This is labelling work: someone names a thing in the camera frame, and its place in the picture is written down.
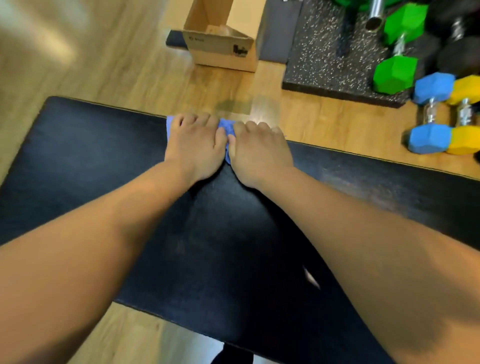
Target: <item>microfiber towel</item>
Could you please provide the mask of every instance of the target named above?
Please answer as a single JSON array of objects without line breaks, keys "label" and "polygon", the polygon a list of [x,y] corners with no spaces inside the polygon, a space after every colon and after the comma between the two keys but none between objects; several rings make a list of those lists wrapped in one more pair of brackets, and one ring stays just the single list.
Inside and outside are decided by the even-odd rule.
[{"label": "microfiber towel", "polygon": [[[173,116],[167,116],[167,139],[170,138],[170,126],[172,126]],[[227,132],[227,135],[235,135],[235,131],[233,130],[233,124],[235,122],[232,120],[220,119],[220,123],[218,124],[219,128],[224,128]],[[228,143],[227,148],[225,151],[225,161],[230,164],[230,156],[228,155]]]}]

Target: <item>black pants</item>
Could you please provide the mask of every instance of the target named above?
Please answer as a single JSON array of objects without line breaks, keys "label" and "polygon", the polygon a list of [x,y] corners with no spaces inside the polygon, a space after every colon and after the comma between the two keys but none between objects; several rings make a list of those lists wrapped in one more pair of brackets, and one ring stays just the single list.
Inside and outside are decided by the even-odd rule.
[{"label": "black pants", "polygon": [[212,364],[252,364],[253,353],[235,346],[223,344],[223,350],[218,353]]}]

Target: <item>yellow dumbbell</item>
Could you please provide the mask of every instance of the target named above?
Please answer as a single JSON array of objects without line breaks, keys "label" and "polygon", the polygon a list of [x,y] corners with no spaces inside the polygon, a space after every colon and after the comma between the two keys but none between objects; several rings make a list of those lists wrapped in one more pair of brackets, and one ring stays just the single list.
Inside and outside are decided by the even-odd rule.
[{"label": "yellow dumbbell", "polygon": [[468,76],[455,81],[453,92],[447,100],[458,105],[457,127],[452,130],[452,140],[447,153],[463,155],[480,150],[480,126],[471,125],[472,104],[480,101],[480,76]]}]

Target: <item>black vinyl upholstery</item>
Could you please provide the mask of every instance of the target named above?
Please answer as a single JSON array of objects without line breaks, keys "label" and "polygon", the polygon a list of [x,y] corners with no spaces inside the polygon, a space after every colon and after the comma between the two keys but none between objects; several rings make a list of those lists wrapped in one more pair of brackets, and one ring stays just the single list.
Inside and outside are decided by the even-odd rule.
[{"label": "black vinyl upholstery", "polygon": [[[0,244],[130,181],[166,143],[164,117],[50,97],[0,188]],[[289,145],[314,178],[479,248],[478,181]],[[287,364],[392,363],[303,234],[226,163],[168,211],[116,301]]]}]

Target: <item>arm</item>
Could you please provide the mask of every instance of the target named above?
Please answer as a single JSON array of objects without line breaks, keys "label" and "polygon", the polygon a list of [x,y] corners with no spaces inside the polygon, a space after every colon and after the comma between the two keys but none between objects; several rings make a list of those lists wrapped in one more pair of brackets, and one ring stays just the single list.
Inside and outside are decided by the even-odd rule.
[{"label": "arm", "polygon": [[279,129],[235,125],[232,167],[281,207],[398,363],[477,363],[480,253],[293,167]]},{"label": "arm", "polygon": [[178,116],[160,163],[0,247],[0,363],[64,363],[120,289],[158,220],[221,165],[208,114]]}]

